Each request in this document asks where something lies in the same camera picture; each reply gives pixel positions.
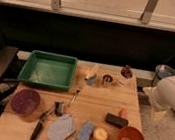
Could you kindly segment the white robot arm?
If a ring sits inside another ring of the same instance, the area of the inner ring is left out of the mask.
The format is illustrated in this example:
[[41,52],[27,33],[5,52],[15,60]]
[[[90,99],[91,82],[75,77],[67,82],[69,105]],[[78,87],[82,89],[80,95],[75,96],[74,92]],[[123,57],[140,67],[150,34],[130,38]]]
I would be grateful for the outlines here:
[[143,90],[155,111],[170,109],[175,112],[175,76],[165,77],[159,80],[156,86],[148,86]]

